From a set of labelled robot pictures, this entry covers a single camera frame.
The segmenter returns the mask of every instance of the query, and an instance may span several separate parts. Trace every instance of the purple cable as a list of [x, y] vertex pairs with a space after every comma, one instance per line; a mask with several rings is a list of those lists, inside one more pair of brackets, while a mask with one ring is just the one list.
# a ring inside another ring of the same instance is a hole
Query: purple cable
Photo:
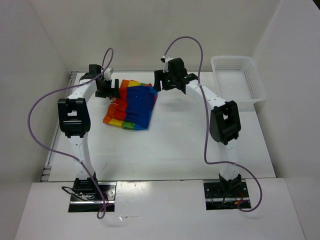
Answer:
[[[102, 71], [98, 76], [94, 77], [93, 79], [91, 79], [90, 81], [86, 82], [85, 84], [91, 83], [91, 82], [95, 81], [96, 79], [100, 78], [100, 77], [104, 74], [104, 72], [107, 70], [107, 68], [110, 66], [110, 64], [111, 64], [111, 62], [112, 62], [112, 59], [114, 58], [114, 50], [113, 50], [113, 48], [111, 48], [111, 47], [108, 48], [107, 51], [105, 52], [105, 55], [104, 55], [104, 58], [103, 58], [103, 61], [104, 61], [107, 53], [108, 53], [110, 50], [111, 50], [111, 57], [110, 57], [110, 60], [109, 60], [109, 62], [108, 62], [108, 64], [107, 64], [107, 66], [103, 69], [103, 71]], [[52, 148], [44, 145], [43, 143], [41, 143], [41, 142], [36, 138], [36, 136], [34, 135], [34, 133], [32, 132], [31, 124], [30, 124], [31, 114], [32, 114], [33, 110], [35, 109], [35, 107], [38, 105], [38, 103], [39, 103], [42, 99], [44, 99], [44, 98], [46, 98], [46, 97], [48, 97], [48, 96], [50, 96], [50, 95], [52, 95], [52, 94], [55, 94], [55, 93], [57, 93], [57, 92], [60, 92], [60, 91], [63, 91], [63, 90], [67, 90], [67, 89], [73, 89], [73, 88], [81, 87], [81, 86], [83, 86], [83, 85], [85, 85], [85, 84], [84, 84], [84, 83], [81, 83], [81, 84], [78, 84], [78, 85], [63, 87], [63, 88], [60, 88], [60, 89], [51, 91], [51, 92], [43, 95], [42, 97], [40, 97], [37, 101], [35, 101], [35, 103], [32, 105], [32, 107], [31, 107], [31, 109], [30, 109], [30, 111], [29, 111], [28, 119], [27, 119], [27, 125], [28, 125], [28, 130], [29, 130], [29, 133], [30, 133], [31, 137], [32, 137], [33, 140], [34, 140], [37, 144], [39, 144], [41, 147], [43, 147], [44, 149], [46, 149], [46, 150], [48, 150], [48, 151], [54, 152], [54, 153], [56, 153], [56, 154], [61, 154], [61, 155], [65, 155], [65, 156], [67, 156], [67, 157], [73, 158], [74, 160], [76, 160], [78, 163], [80, 163], [80, 164], [82, 165], [82, 167], [84, 168], [84, 170], [88, 173], [88, 175], [90, 176], [91, 180], [93, 181], [93, 183], [94, 183], [95, 187], [97, 188], [97, 190], [98, 190], [98, 192], [99, 192], [99, 194], [100, 194], [100, 196], [101, 196], [101, 199], [102, 199], [102, 201], [103, 201], [103, 207], [99, 209], [99, 211], [97, 212], [97, 215], [96, 215], [96, 217], [97, 217], [98, 219], [103, 219], [104, 216], [106, 215], [106, 211], [107, 211], [106, 201], [108, 201], [108, 197], [107, 197], [107, 196], [104, 196], [104, 194], [102, 193], [102, 191], [101, 191], [98, 183], [96, 182], [96, 180], [94, 179], [94, 177], [91, 175], [91, 173], [89, 172], [89, 170], [88, 170], [88, 168], [85, 166], [85, 164], [84, 164], [83, 162], [81, 162], [81, 160], [80, 160], [79, 158], [77, 158], [76, 156], [73, 156], [73, 155], [68, 154], [68, 153], [66, 153], [66, 152], [54, 150], [54, 149], [52, 149]]]
[[258, 179], [255, 177], [255, 175], [253, 175], [253, 173], [247, 169], [246, 167], [238, 164], [238, 163], [235, 163], [235, 162], [232, 162], [232, 161], [215, 161], [215, 162], [209, 162], [207, 160], [207, 148], [208, 148], [208, 138], [209, 138], [209, 112], [208, 112], [208, 104], [207, 104], [207, 100], [206, 100], [206, 96], [205, 96], [205, 92], [204, 92], [204, 89], [201, 85], [201, 82], [200, 82], [200, 73], [201, 73], [201, 68], [202, 68], [202, 63], [203, 63], [203, 59], [204, 59], [204, 51], [202, 49], [202, 46], [200, 44], [200, 42], [195, 39], [194, 37], [192, 36], [181, 36], [181, 37], [178, 37], [177, 39], [175, 39], [170, 45], [169, 47], [167, 48], [167, 50], [165, 51], [164, 55], [166, 56], [169, 49], [171, 48], [171, 46], [178, 40], [180, 39], [191, 39], [193, 41], [195, 41], [198, 45], [199, 45], [199, 48], [200, 48], [200, 53], [201, 53], [201, 58], [200, 58], [200, 65], [199, 65], [199, 70], [198, 70], [198, 83], [199, 83], [199, 87], [200, 87], [200, 90], [201, 90], [201, 93], [202, 93], [202, 96], [203, 96], [203, 101], [204, 101], [204, 107], [205, 107], [205, 116], [206, 116], [206, 130], [205, 130], [205, 141], [204, 141], [204, 161], [206, 164], [208, 165], [216, 165], [216, 164], [231, 164], [231, 165], [235, 165], [239, 168], [242, 168], [244, 170], [246, 170], [252, 177], [253, 179], [256, 181], [256, 184], [258, 185], [259, 187], [259, 190], [260, 190], [260, 198], [259, 198], [259, 201], [257, 203], [257, 205], [249, 210], [243, 210], [240, 208], [240, 205], [244, 202], [248, 202], [248, 200], [244, 200], [244, 201], [241, 201], [240, 203], [238, 203], [236, 206], [237, 208], [241, 211], [241, 212], [245, 212], [245, 213], [249, 213], [249, 212], [252, 212], [254, 210], [256, 210], [259, 205], [261, 204], [261, 201], [262, 201], [262, 196], [263, 196], [263, 193], [262, 193], [262, 188], [261, 188], [261, 185], [258, 181]]

